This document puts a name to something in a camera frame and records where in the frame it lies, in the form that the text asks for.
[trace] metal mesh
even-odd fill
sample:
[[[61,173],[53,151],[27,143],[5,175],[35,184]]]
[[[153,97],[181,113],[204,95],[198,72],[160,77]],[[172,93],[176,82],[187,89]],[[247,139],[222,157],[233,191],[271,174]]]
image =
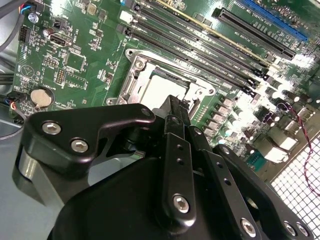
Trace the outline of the metal mesh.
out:
[[[320,189],[320,136],[313,142],[314,154],[308,165],[308,176],[315,189]],[[314,239],[320,240],[320,198],[306,185],[304,163],[307,147],[271,183],[284,203],[292,209],[313,231]]]

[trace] blue cable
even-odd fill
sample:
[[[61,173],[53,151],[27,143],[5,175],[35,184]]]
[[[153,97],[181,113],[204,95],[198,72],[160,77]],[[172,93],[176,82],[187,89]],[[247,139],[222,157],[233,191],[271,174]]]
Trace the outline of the blue cable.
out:
[[[30,9],[30,8],[31,8],[31,6],[26,6],[26,7],[24,7],[24,8],[21,9],[21,12],[20,12],[20,13],[23,14],[23,13],[24,13],[24,10],[27,10],[27,9]]]

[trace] black metal bracket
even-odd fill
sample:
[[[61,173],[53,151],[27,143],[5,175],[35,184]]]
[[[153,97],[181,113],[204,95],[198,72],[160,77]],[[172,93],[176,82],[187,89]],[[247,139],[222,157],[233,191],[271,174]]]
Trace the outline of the black metal bracket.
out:
[[[169,96],[159,110],[162,117],[141,104],[32,115],[25,123],[13,176],[24,193],[62,209],[51,238],[91,240],[90,234],[83,234],[88,228],[99,239],[110,233],[116,239],[128,235],[140,239],[145,232],[153,240],[173,235],[178,239],[201,235],[214,240],[313,240],[308,226],[230,148],[211,149],[203,132],[191,126],[187,109],[185,102]],[[103,148],[105,161],[135,151],[145,152],[145,158],[89,186],[88,171],[101,163],[96,158]],[[100,212],[102,218],[110,212],[117,216],[101,226],[101,220],[96,220]],[[81,218],[91,214],[95,224],[87,226],[88,221]],[[128,224],[134,221],[141,232],[130,228],[128,234],[119,233],[115,226],[123,224],[124,218],[131,219]],[[64,235],[59,228],[73,222],[65,228],[71,232]]]

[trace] silver screw head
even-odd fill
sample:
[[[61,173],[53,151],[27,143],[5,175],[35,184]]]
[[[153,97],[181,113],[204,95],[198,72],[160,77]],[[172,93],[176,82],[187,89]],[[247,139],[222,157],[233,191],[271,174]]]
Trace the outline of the silver screw head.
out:
[[[300,223],[296,223],[296,226],[298,227],[298,229],[300,230],[300,232],[302,232],[303,235],[305,235],[306,237],[309,236],[308,231],[304,228],[304,226],[302,226]]]
[[[247,219],[242,218],[241,219],[241,226],[243,230],[251,237],[255,238],[257,233],[255,227],[249,222]]]
[[[39,22],[39,17],[37,14],[31,12],[29,15],[28,15],[28,20],[33,23],[33,24],[37,24]]]
[[[46,122],[42,125],[42,130],[46,134],[57,135],[61,132],[61,127],[55,122]]]
[[[189,203],[183,196],[174,196],[173,205],[180,213],[186,214],[189,212]]]
[[[225,154],[230,154],[229,150],[226,147],[223,146],[221,149],[222,151],[224,151]]]
[[[77,153],[84,153],[88,151],[89,146],[85,141],[78,139],[71,142],[71,148]]]
[[[194,128],[194,131],[196,132],[196,134],[199,134],[199,135],[202,134],[201,130],[197,127]]]
[[[294,228],[287,222],[284,222],[284,226],[286,228],[286,230],[292,235],[292,236],[296,236],[296,231],[294,230]]]
[[[137,70],[142,70],[145,67],[144,62],[141,60],[137,60],[134,65]]]

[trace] blue pcie slot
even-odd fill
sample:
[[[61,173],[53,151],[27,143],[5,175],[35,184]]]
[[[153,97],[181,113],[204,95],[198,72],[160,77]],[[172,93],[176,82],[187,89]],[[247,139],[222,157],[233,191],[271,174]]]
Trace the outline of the blue pcie slot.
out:
[[[245,6],[249,7],[251,10],[253,10],[256,14],[260,15],[261,17],[268,19],[271,23],[275,24],[279,28],[286,31],[288,34],[293,36],[294,38],[300,39],[304,42],[308,41],[308,38],[303,35],[302,33],[298,32],[288,24],[281,21],[279,18],[273,16],[270,12],[265,10],[264,8],[257,5],[253,0],[237,0],[240,3],[244,4]]]

